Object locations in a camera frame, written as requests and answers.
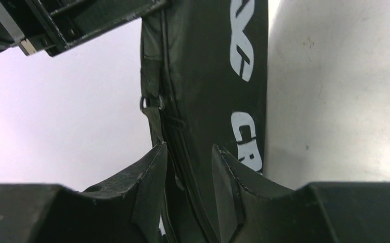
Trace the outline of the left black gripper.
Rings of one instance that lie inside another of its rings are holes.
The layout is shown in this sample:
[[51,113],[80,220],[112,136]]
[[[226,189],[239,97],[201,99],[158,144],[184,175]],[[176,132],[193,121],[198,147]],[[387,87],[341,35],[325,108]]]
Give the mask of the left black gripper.
[[106,32],[147,16],[166,0],[0,1],[0,54],[55,57]]

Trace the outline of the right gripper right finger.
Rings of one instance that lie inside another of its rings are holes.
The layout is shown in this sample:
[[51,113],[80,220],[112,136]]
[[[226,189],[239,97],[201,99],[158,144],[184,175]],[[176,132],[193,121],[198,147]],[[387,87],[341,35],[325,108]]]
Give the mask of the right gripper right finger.
[[390,183],[281,186],[212,148],[220,242],[390,242]]

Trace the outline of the black racket bag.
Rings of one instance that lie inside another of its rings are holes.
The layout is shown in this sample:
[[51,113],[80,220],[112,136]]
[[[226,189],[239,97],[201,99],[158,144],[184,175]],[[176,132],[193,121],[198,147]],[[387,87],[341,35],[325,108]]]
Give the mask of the black racket bag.
[[166,242],[220,239],[214,145],[263,171],[267,46],[267,1],[168,1],[142,19],[140,108],[168,149]]

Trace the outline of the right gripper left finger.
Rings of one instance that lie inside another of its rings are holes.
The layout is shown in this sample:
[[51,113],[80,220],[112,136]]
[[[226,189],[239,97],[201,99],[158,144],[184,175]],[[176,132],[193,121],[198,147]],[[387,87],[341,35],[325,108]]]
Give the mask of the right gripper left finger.
[[0,184],[0,242],[161,242],[167,145],[83,192]]

